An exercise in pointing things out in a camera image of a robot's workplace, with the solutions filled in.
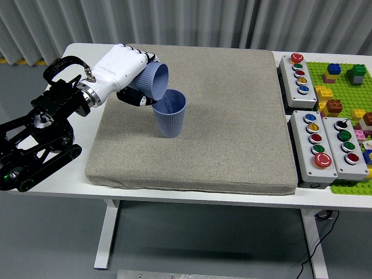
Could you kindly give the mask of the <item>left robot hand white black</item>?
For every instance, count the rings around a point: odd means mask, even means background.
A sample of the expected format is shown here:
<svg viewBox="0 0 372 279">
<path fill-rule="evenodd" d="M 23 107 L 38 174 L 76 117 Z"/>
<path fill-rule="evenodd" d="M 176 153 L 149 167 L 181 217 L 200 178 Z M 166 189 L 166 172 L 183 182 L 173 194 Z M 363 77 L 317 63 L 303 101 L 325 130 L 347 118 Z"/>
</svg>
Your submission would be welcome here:
<svg viewBox="0 0 372 279">
<path fill-rule="evenodd" d="M 169 70 L 154 53 L 114 45 L 78 85 L 90 106 L 102 105 L 111 93 L 133 106 L 153 105 L 166 92 Z"/>
</svg>

